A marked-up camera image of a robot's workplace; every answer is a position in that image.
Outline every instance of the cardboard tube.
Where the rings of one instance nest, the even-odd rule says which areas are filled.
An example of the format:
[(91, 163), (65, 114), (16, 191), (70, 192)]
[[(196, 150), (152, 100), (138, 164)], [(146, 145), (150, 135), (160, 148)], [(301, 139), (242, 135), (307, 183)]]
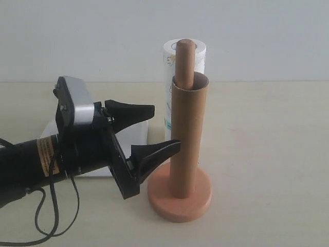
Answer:
[(193, 89), (195, 43), (183, 39), (176, 45), (175, 83), (184, 90)]
[(180, 152), (171, 157), (169, 188), (172, 196), (188, 198), (195, 190), (208, 78), (194, 72), (193, 88), (184, 90), (172, 82), (171, 138), (181, 141)]

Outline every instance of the label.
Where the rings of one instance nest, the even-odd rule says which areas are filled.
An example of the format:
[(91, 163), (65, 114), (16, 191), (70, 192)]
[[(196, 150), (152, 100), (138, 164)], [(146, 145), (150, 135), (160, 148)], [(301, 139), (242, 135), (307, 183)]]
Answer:
[[(49, 164), (50, 160), (54, 154), (51, 137), (41, 138), (36, 140), (36, 145), (38, 146), (39, 158), (42, 166), (43, 173), (45, 177), (49, 176)], [(57, 161), (55, 161), (52, 174), (58, 174), (60, 170), (57, 165)]]

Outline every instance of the robotic arm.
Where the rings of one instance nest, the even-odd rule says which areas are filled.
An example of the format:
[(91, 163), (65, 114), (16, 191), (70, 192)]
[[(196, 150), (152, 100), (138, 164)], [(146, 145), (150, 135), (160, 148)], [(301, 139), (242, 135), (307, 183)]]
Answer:
[(154, 116), (153, 105), (113, 100), (93, 102), (83, 80), (59, 77), (58, 134), (0, 148), (0, 207), (29, 191), (108, 167), (123, 199), (140, 193), (140, 184), (165, 160), (179, 152), (180, 142), (131, 146), (125, 157), (115, 134)]

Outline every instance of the wire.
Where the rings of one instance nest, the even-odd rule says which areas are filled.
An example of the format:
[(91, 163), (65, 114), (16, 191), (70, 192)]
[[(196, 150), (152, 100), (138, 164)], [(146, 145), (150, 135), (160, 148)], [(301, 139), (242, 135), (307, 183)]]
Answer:
[[(70, 225), (69, 225), (64, 231), (62, 231), (61, 233), (54, 234), (53, 237), (59, 237), (59, 236), (63, 235), (64, 233), (66, 233), (66, 232), (71, 228), (71, 226), (74, 224), (74, 222), (75, 222), (75, 220), (77, 219), (78, 214), (79, 214), (79, 209), (80, 209), (80, 196), (79, 196), (79, 192), (78, 192), (78, 189), (77, 189), (77, 185), (76, 185), (76, 183), (75, 183), (75, 181), (74, 181), (74, 177), (73, 177), (73, 176), (71, 176), (71, 181), (72, 181), (72, 184), (73, 184), (74, 190), (75, 190), (76, 195), (77, 195), (77, 210), (76, 210), (76, 214), (75, 214), (73, 220), (71, 221), (71, 224), (70, 224)], [(34, 217), (34, 224), (35, 224), (36, 229), (37, 229), (40, 233), (42, 233), (43, 235), (48, 236), (49, 234), (46, 233), (46, 232), (44, 232), (44, 231), (42, 231), (42, 230), (40, 229), (40, 227), (39, 227), (39, 224), (38, 224), (39, 213), (40, 213), (40, 210), (41, 210), (41, 208), (42, 208), (42, 205), (43, 205), (43, 203), (44, 203), (44, 201), (45, 201), (44, 199), (45, 199), (45, 197), (46, 197), (46, 192), (45, 192), (45, 190), (42, 189), (42, 188), (40, 188), (40, 189), (36, 189), (36, 190), (41, 191), (41, 192), (43, 193), (44, 197), (42, 197), (42, 200), (41, 200), (39, 206), (38, 206), (37, 209), (36, 209), (35, 217)]]
[[(58, 142), (59, 146), (60, 146), (62, 140), (63, 140), (63, 138), (59, 139), (59, 142)], [(1, 141), (1, 145), (4, 147), (7, 147), (7, 148), (13, 148), (13, 146), (15, 147), (15, 145), (13, 145), (12, 143), (9, 143), (3, 139), (0, 139), (0, 141)], [(47, 240), (49, 240), (51, 237), (54, 236), (54, 234), (58, 228), (58, 225), (59, 225), (59, 210), (58, 210), (57, 197), (56, 197), (56, 191), (55, 191), (52, 173), (53, 173), (55, 160), (57, 159), (59, 154), (60, 154), (60, 149), (57, 148), (56, 151), (54, 152), (54, 155), (51, 157), (50, 164), (49, 164), (49, 187), (50, 187), (50, 193), (51, 193), (51, 199), (52, 199), (53, 211), (54, 211), (54, 224), (53, 224), (53, 228), (52, 228), (51, 232), (49, 234), (47, 234), (46, 237), (39, 239), (39, 240), (35, 240), (35, 241), (31, 241), (31, 242), (0, 242), (1, 246), (10, 246), (10, 247), (33, 246), (33, 245), (44, 243)]]

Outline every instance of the white wall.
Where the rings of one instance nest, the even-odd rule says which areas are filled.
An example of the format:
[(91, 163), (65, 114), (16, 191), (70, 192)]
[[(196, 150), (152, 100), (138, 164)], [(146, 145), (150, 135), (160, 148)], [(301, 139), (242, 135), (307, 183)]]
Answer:
[(328, 0), (2, 0), (0, 81), (162, 81), (180, 37), (212, 81), (329, 80)]

